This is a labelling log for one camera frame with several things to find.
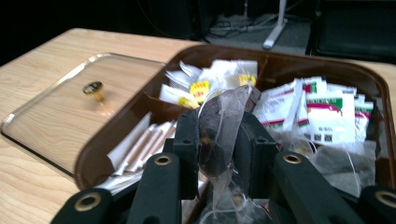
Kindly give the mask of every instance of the brown tray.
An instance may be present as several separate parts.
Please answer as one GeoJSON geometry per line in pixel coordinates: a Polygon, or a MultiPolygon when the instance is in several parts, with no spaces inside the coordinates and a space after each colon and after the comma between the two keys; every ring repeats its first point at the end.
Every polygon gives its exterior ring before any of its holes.
{"type": "MultiPolygon", "coordinates": [[[[168,83],[166,70],[179,70],[179,62],[197,67],[209,67],[215,59],[223,60],[254,60],[259,62],[259,77],[256,87],[268,90],[293,81],[296,77],[325,77],[328,82],[355,86],[358,93],[366,95],[366,99],[381,98],[387,148],[387,159],[375,163],[376,183],[396,188],[395,175],[395,132],[391,115],[389,88],[386,81],[377,73],[362,66],[332,61],[323,58],[295,56],[283,53],[267,52],[253,49],[240,49],[216,45],[195,46],[182,50],[177,54],[128,104],[103,127],[85,145],[78,156],[75,167],[76,183],[80,189],[88,189],[103,182],[114,172],[106,154],[113,149],[149,111],[153,113],[153,122],[177,119],[187,109],[169,105],[156,100],[161,85],[168,83]]],[[[380,114],[375,107],[368,139],[378,142],[378,124],[380,114]]]]}

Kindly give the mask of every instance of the black fabric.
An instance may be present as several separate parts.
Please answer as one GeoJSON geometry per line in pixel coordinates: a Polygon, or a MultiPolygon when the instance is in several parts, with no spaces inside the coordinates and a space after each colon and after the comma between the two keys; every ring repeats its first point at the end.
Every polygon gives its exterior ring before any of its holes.
{"type": "Polygon", "coordinates": [[[313,55],[396,63],[396,2],[327,2],[313,24],[313,55]]]}

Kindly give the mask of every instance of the light wood tabletop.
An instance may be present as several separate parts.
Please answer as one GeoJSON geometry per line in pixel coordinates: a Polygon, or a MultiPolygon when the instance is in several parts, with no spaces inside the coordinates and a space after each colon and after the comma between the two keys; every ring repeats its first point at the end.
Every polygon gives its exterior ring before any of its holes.
{"type": "MultiPolygon", "coordinates": [[[[179,51],[199,44],[203,43],[87,29],[69,30],[0,67],[0,119],[92,55],[114,52],[166,63],[179,51]]],[[[396,66],[351,62],[374,70],[388,82],[394,108],[396,66]]],[[[148,82],[152,75],[142,75],[139,83],[148,82]]],[[[0,173],[1,223],[49,223],[66,200],[78,192],[72,177],[3,135],[0,136],[0,173]]]]}

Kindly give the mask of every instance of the transparent lid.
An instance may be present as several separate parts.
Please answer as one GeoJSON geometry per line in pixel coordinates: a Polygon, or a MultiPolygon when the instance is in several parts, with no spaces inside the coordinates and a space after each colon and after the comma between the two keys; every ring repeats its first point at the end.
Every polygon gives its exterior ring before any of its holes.
{"type": "Polygon", "coordinates": [[[78,153],[163,63],[94,55],[9,114],[2,135],[73,175],[78,153]]]}

